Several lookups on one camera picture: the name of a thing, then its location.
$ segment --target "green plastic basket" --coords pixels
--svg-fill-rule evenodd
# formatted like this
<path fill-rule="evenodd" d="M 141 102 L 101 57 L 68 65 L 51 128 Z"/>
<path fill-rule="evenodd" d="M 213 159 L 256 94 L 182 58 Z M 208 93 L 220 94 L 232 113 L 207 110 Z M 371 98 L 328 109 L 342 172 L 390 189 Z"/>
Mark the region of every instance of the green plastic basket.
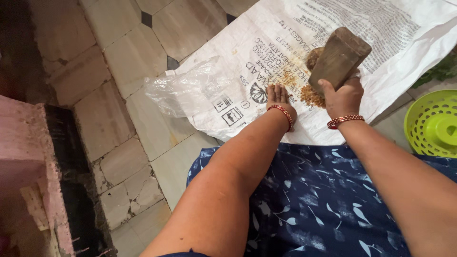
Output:
<path fill-rule="evenodd" d="M 404 132 L 418 154 L 457 158 L 457 90 L 419 98 L 406 113 Z"/>

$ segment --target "pink wall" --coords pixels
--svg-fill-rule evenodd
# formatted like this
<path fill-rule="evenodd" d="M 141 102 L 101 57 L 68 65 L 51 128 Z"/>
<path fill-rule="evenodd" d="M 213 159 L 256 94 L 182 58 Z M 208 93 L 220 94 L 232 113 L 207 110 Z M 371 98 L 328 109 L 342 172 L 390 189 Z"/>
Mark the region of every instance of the pink wall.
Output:
<path fill-rule="evenodd" d="M 36 114 L 34 105 L 0 96 L 0 195 L 45 174 Z"/>

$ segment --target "blue dress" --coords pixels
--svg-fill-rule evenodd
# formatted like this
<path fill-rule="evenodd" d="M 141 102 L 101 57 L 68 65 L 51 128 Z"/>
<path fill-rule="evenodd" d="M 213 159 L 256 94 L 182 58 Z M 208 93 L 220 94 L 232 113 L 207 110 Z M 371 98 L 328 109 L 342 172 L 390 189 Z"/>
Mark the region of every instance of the blue dress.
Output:
<path fill-rule="evenodd" d="M 187 184 L 218 148 L 202 149 Z M 457 182 L 457 159 L 417 158 Z M 244 255 L 411 256 L 392 214 L 349 146 L 284 143 L 250 198 Z"/>

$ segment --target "clear plastic bag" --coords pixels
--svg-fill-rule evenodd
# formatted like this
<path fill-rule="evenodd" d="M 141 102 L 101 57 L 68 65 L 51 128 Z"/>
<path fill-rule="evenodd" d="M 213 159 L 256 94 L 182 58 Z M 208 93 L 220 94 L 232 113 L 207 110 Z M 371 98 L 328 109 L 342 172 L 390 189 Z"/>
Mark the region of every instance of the clear plastic bag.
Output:
<path fill-rule="evenodd" d="M 145 78 L 146 95 L 162 113 L 176 117 L 190 117 L 214 108 L 233 78 L 224 75 L 224 60 L 214 56 L 195 65 L 188 72 L 163 78 Z"/>

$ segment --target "bangle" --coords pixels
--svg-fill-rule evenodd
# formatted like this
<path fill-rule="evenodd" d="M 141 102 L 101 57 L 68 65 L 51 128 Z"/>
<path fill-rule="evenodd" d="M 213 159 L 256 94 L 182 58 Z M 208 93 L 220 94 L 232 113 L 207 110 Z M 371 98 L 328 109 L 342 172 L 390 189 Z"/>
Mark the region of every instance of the bangle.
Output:
<path fill-rule="evenodd" d="M 287 130 L 286 133 L 289 132 L 292 129 L 292 125 L 293 125 L 292 116 L 290 116 L 289 112 L 284 107 L 282 107 L 280 105 L 273 104 L 272 106 L 268 107 L 267 111 L 269 111 L 271 108 L 280 109 L 284 113 L 284 115 L 286 115 L 287 119 L 289 120 L 289 130 Z"/>
<path fill-rule="evenodd" d="M 348 115 L 348 116 L 343 116 L 343 117 L 339 117 L 339 118 L 336 118 L 336 119 L 332 119 L 331 121 L 329 121 L 327 123 L 327 127 L 329 129 L 337 129 L 337 127 L 335 126 L 336 124 L 341 123 L 341 122 L 345 122 L 345 121 L 349 121 L 349 120 L 363 120 L 363 121 L 365 121 L 365 119 L 361 115 Z"/>

